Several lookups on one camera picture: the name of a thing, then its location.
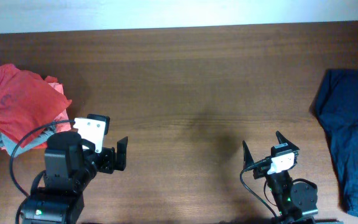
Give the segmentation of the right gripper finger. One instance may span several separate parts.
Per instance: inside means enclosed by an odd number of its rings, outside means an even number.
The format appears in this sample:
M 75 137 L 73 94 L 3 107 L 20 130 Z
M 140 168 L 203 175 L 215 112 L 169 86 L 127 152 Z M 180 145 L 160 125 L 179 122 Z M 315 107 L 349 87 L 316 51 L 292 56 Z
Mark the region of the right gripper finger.
M 252 170 L 254 168 L 254 160 L 252 158 L 248 145 L 244 140 L 242 141 L 242 148 L 244 155 L 243 169 Z
M 299 151 L 300 148 L 296 145 L 294 145 L 291 141 L 289 141 L 280 131 L 276 131 L 275 133 L 277 140 L 280 144 L 287 144 L 287 146 L 289 147 L 289 149 L 291 149 L 292 151 Z

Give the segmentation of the orange printed t-shirt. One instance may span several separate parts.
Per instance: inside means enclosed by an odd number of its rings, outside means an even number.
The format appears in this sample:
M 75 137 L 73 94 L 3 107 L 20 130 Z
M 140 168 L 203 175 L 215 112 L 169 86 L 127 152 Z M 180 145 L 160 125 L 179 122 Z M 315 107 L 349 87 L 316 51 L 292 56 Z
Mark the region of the orange printed t-shirt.
M 51 123 L 71 100 L 40 75 L 13 64 L 0 66 L 0 132 L 19 142 L 27 133 Z

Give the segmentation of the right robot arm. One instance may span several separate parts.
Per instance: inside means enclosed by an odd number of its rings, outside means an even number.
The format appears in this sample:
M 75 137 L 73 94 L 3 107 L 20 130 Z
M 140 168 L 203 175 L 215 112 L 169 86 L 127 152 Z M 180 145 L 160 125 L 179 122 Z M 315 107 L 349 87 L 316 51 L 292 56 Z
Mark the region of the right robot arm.
M 244 163 L 240 173 L 242 185 L 272 213 L 272 223 L 302 224 L 315 223 L 314 216 L 318 213 L 318 187 L 306 179 L 293 179 L 289 170 L 297 164 L 300 148 L 284 137 L 279 131 L 275 133 L 278 144 L 272 146 L 270 155 L 254 161 L 245 141 L 242 142 Z M 269 200 L 258 196 L 244 182 L 243 174 L 253 172 L 254 179 L 265 179 L 264 188 L 269 188 L 278 209 L 275 213 Z

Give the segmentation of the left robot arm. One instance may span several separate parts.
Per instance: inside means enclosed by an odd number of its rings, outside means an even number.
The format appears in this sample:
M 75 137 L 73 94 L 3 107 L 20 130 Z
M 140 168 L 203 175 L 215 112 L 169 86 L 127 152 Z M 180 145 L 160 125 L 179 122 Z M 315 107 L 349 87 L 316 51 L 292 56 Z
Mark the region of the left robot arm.
M 103 146 L 108 116 L 88 114 L 73 124 L 74 131 L 47 139 L 45 170 L 34 178 L 30 194 L 19 205 L 16 223 L 76 223 L 85 206 L 83 192 L 97 173 L 126 168 L 128 138 L 116 147 Z

